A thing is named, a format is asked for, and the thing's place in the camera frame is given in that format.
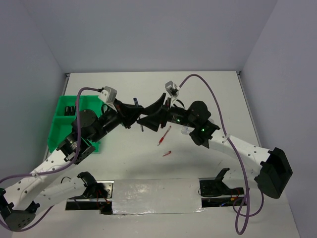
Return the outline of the blue pen cap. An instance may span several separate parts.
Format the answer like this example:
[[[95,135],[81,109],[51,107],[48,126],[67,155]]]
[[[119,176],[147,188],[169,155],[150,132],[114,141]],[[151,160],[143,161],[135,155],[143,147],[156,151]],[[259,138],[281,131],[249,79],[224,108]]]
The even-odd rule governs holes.
[[[135,105],[136,107],[139,106],[137,98],[133,98],[133,102],[134,102],[134,105]]]

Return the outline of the red gel pen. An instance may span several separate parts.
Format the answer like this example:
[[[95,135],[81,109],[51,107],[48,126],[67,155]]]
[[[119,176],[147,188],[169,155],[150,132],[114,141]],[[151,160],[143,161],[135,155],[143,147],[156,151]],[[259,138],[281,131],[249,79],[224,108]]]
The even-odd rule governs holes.
[[[161,143],[164,141],[165,137],[167,136],[167,134],[169,133],[169,131],[171,130],[171,126],[168,127],[168,129],[166,130],[166,132],[164,133],[164,135],[161,137],[161,139],[159,140],[157,146],[160,146]]]

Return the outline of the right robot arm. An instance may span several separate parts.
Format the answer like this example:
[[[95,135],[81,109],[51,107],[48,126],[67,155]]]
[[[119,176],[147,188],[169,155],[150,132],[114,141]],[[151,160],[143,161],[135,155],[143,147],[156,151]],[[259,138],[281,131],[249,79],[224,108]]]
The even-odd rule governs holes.
[[[194,101],[188,109],[168,106],[163,94],[155,103],[143,110],[144,117],[137,123],[153,131],[165,127],[168,122],[192,128],[189,133],[198,146],[219,151],[231,158],[241,159],[244,166],[255,173],[258,189],[266,196],[278,199],[288,184],[293,171],[285,152],[250,144],[226,134],[214,124],[207,105]]]

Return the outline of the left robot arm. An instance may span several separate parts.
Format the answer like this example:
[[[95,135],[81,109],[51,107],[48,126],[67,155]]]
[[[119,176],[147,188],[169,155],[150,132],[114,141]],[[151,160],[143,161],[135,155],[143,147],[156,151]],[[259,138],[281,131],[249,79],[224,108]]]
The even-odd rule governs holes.
[[[49,211],[64,199],[76,196],[107,199],[107,188],[89,172],[81,172],[56,186],[50,184],[91,155],[95,150],[93,142],[99,141],[120,124],[130,128],[140,115],[146,114],[146,109],[115,100],[113,109],[108,108],[97,116],[90,109],[81,110],[80,102],[77,99],[75,103],[76,119],[71,133],[44,162],[28,174],[17,175],[20,180],[0,192],[1,225],[8,230],[23,232],[32,228],[37,214]]]

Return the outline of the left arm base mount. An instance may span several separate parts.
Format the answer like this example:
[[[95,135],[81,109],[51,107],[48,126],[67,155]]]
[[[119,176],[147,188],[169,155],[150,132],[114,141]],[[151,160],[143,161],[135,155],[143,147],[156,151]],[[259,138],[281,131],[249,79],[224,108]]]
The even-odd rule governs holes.
[[[102,215],[112,215],[112,195],[114,181],[97,181],[100,189],[94,193],[84,193],[81,196],[66,201],[66,211],[97,211]]]

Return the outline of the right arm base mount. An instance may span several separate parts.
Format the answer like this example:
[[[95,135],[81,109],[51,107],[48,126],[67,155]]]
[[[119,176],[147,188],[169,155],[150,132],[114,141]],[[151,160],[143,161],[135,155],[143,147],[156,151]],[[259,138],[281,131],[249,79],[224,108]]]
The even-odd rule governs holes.
[[[229,188],[218,179],[200,179],[198,194],[203,208],[230,207],[234,202],[240,205],[244,198],[242,187]]]

